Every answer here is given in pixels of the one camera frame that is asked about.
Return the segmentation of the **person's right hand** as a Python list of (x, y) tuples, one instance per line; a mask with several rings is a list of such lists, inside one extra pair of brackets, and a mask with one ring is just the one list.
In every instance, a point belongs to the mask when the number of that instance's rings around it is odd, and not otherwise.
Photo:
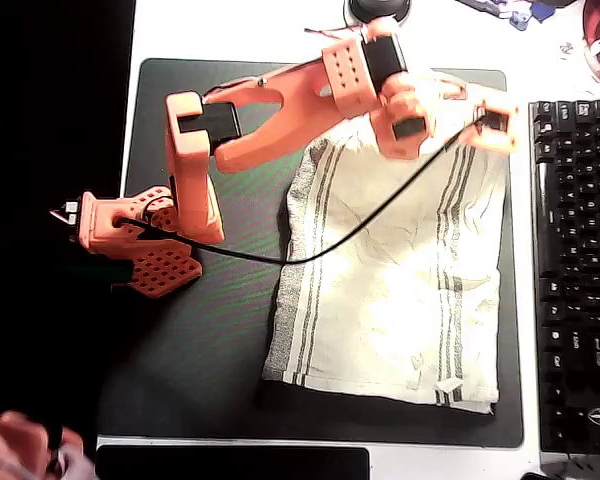
[(0, 479), (95, 479), (81, 436), (27, 416), (0, 414)]

